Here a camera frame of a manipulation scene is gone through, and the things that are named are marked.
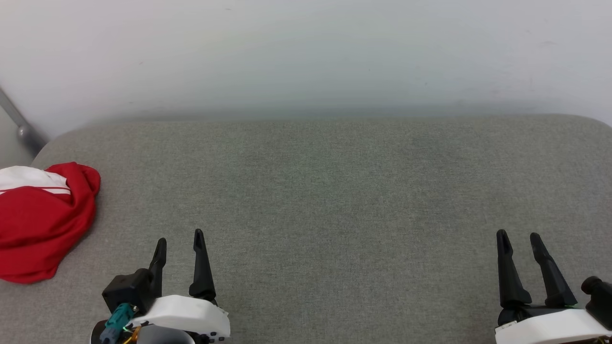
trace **gray fabric surface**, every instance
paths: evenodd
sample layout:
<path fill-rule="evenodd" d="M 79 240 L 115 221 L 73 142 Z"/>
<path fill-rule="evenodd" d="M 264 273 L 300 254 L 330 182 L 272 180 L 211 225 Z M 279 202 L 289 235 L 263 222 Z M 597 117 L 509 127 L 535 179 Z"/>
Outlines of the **gray fabric surface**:
<path fill-rule="evenodd" d="M 202 228 L 234 343 L 493 343 L 495 232 L 545 298 L 542 235 L 582 305 L 612 281 L 612 129 L 573 116 L 139 123 L 94 127 L 34 161 L 102 188 L 55 278 L 0 281 L 6 343 L 84 344 L 100 293 L 168 240 L 164 295 L 187 295 Z"/>

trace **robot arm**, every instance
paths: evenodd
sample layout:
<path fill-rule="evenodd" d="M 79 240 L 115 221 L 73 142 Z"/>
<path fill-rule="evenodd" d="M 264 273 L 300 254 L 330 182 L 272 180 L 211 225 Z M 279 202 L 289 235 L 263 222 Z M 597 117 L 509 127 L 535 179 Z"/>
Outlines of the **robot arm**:
<path fill-rule="evenodd" d="M 195 231 L 196 253 L 189 295 L 162 296 L 162 269 L 166 264 L 166 239 L 157 243 L 149 269 L 118 275 L 102 297 L 112 313 L 92 331 L 90 344 L 138 344 L 173 342 L 205 344 L 230 337 L 228 313 L 219 308 L 212 280 L 204 234 Z"/>
<path fill-rule="evenodd" d="M 503 308 L 495 329 L 497 344 L 609 343 L 612 337 L 612 285 L 589 277 L 582 290 L 591 295 L 586 310 L 578 303 L 537 233 L 531 234 L 534 258 L 540 264 L 547 298 L 531 305 L 531 295 L 518 277 L 506 231 L 497 233 L 499 299 Z"/>

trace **white wall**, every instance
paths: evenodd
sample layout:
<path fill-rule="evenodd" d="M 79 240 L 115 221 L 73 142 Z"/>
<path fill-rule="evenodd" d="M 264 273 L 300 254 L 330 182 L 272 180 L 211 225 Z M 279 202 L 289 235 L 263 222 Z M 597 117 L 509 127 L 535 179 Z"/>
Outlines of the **white wall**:
<path fill-rule="evenodd" d="M 32 155 L 17 140 L 17 125 L 0 108 L 0 168 L 29 166 L 32 160 Z"/>
<path fill-rule="evenodd" d="M 0 0 L 0 86 L 50 137 L 169 115 L 612 124 L 611 13 L 610 0 Z"/>

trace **red and white cloth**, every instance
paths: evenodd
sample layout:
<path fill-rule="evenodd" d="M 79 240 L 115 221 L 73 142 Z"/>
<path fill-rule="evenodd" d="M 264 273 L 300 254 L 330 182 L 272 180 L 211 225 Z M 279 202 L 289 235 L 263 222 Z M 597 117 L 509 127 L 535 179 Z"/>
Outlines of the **red and white cloth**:
<path fill-rule="evenodd" d="M 100 175 L 75 162 L 0 170 L 0 279 L 52 278 L 91 226 Z"/>

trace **teal connector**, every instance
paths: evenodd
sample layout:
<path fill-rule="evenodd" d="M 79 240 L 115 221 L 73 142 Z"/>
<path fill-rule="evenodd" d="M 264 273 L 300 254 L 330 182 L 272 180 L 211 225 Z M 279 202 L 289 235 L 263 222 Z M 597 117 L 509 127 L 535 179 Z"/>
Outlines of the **teal connector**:
<path fill-rule="evenodd" d="M 127 325 L 134 317 L 134 311 L 130 304 L 124 303 L 119 305 L 111 317 L 106 321 L 106 328 L 100 334 L 100 342 L 102 344 L 115 344 L 123 331 L 123 327 Z"/>

